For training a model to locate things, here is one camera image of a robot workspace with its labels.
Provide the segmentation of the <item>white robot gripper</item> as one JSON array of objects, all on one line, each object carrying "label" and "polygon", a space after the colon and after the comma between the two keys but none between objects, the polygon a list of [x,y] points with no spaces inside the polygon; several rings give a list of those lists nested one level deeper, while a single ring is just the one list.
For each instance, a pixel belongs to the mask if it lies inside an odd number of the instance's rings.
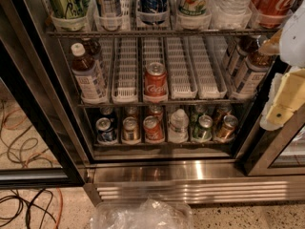
[{"label": "white robot gripper", "polygon": [[305,1],[287,20],[283,30],[265,40],[258,51],[265,55],[280,52],[280,59],[293,66],[287,73],[274,76],[262,111],[260,127],[275,131],[305,104]]}]

